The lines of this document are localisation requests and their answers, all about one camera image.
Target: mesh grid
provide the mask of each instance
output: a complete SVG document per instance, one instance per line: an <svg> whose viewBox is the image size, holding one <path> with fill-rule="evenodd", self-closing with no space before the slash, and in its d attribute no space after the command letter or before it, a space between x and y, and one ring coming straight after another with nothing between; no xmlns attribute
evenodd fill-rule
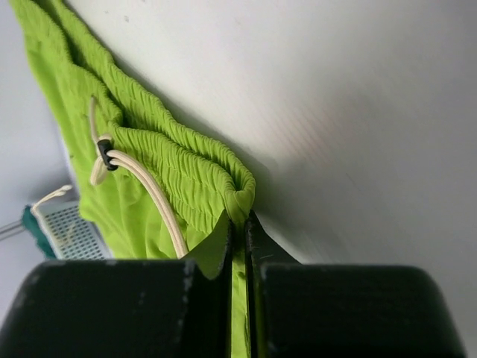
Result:
<svg viewBox="0 0 477 358"><path fill-rule="evenodd" d="M40 214L59 259L105 260L111 257L92 223L79 216L77 202L46 205L40 207Z"/></svg>

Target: lime green fabric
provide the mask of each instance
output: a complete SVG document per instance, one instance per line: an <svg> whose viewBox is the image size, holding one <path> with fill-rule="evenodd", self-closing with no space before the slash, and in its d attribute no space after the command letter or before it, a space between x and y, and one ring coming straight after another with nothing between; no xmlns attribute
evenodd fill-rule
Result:
<svg viewBox="0 0 477 358"><path fill-rule="evenodd" d="M177 123L161 101L126 76L61 0L12 0L31 68L61 128L80 189L80 213L118 258L175 258L167 228L141 183L125 169L89 184L96 158L87 108L98 102L98 133L141 162L174 208L189 250L225 209L240 228L255 194L252 174L228 147ZM233 356L246 357L243 253L233 263Z"/></svg>

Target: white surface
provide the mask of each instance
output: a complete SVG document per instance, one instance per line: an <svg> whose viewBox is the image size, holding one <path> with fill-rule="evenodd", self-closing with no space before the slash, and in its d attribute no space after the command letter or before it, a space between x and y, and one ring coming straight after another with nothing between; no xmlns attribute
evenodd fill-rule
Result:
<svg viewBox="0 0 477 358"><path fill-rule="evenodd" d="M0 1L0 34L2 227L69 179L57 126L28 67L22 32L7 1Z"/></svg>
<svg viewBox="0 0 477 358"><path fill-rule="evenodd" d="M26 275L43 260L27 231L0 241L0 325Z"/></svg>
<svg viewBox="0 0 477 358"><path fill-rule="evenodd" d="M305 261L406 263L477 356L477 3L70 0Z"/></svg>

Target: white basket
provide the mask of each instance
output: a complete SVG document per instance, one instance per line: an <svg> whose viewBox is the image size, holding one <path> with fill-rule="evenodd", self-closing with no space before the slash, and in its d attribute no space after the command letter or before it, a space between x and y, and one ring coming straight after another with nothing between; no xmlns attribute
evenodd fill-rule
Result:
<svg viewBox="0 0 477 358"><path fill-rule="evenodd" d="M59 260L105 260L112 258L95 226L78 213L78 201L44 203L37 220Z"/></svg>

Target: black clamp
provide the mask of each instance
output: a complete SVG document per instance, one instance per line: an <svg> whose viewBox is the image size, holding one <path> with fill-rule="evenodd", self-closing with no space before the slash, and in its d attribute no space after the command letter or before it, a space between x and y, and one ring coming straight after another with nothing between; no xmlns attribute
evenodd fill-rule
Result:
<svg viewBox="0 0 477 358"><path fill-rule="evenodd" d="M101 155L107 170L110 172L115 171L118 166L111 164L111 160L113 160L113 158L107 155L107 152L113 149L113 144L111 144L111 141L109 139L101 139L96 143L96 145L98 146L99 154Z"/></svg>

